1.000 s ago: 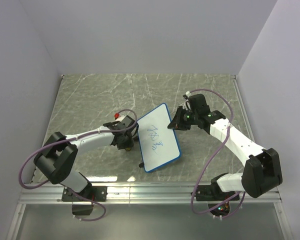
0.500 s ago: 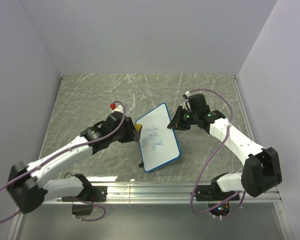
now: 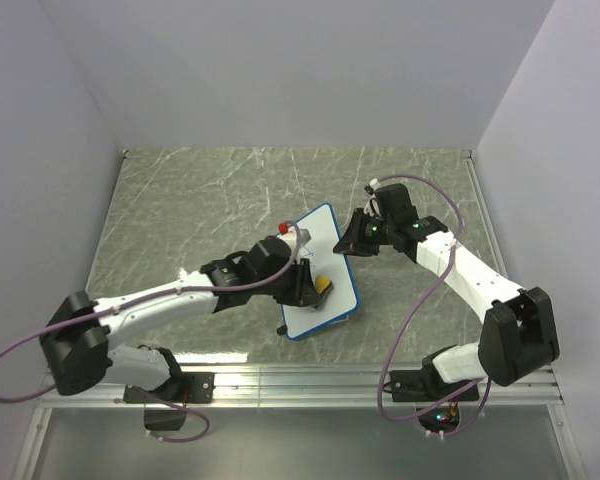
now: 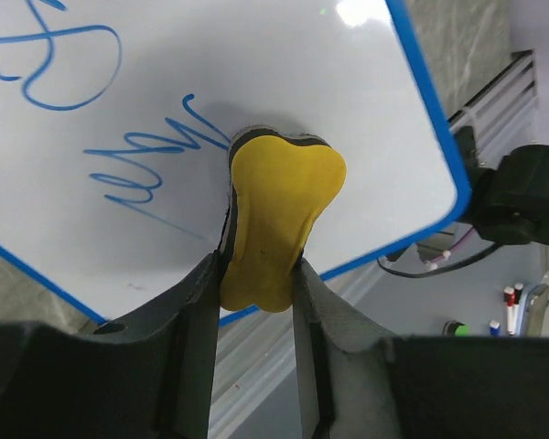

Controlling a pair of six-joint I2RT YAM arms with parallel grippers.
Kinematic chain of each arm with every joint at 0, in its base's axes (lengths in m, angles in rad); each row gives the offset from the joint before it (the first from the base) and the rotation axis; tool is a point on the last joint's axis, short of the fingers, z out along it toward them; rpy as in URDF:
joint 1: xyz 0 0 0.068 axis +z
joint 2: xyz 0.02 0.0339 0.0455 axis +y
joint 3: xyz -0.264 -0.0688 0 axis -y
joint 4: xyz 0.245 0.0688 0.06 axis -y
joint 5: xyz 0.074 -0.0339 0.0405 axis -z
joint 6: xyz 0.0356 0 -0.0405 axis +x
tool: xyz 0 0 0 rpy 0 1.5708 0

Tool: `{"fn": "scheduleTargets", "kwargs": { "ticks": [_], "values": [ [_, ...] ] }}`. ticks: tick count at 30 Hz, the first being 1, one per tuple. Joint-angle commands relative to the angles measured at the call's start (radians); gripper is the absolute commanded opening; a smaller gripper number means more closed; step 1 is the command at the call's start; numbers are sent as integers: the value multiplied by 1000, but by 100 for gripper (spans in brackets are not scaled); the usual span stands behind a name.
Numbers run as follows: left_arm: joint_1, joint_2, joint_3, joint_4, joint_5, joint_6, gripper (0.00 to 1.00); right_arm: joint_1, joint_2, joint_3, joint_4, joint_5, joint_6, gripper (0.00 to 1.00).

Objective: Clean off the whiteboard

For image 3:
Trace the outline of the yellow bone shaped eraser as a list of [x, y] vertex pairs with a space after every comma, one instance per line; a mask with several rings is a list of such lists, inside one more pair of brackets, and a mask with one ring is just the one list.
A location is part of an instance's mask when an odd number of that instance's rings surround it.
[[332, 290], [333, 281], [327, 276], [317, 275], [314, 279], [314, 287], [315, 287], [316, 293], [320, 297], [324, 297], [324, 296], [328, 295], [329, 292]]

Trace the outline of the blue framed whiteboard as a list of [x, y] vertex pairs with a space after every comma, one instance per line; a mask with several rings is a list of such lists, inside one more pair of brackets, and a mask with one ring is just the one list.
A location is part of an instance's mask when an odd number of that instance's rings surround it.
[[313, 286], [321, 293], [317, 307], [282, 306], [282, 335], [300, 340], [346, 320], [359, 307], [359, 294], [348, 259], [335, 254], [341, 239], [333, 206], [322, 203], [297, 221], [310, 239], [303, 241], [298, 258], [308, 261]]

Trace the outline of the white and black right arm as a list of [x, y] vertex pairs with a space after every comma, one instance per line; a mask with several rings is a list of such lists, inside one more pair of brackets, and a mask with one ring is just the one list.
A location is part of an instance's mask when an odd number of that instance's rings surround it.
[[478, 341], [447, 347], [424, 359], [419, 373], [428, 397], [444, 399], [457, 384], [482, 378], [506, 387], [559, 358], [549, 295], [498, 274], [435, 217], [380, 217], [357, 208], [334, 251], [371, 257], [383, 246], [393, 247], [433, 273], [482, 325]]

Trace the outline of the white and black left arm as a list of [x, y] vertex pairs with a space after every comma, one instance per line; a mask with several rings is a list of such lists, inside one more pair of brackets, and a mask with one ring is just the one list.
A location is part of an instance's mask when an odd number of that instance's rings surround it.
[[289, 252], [236, 252], [182, 279], [124, 297], [92, 300], [69, 295], [50, 320], [40, 346], [62, 396], [114, 383], [176, 399], [191, 382], [167, 348], [128, 347], [126, 341], [170, 322], [245, 305], [254, 296], [319, 313], [332, 280], [313, 273], [308, 259]]

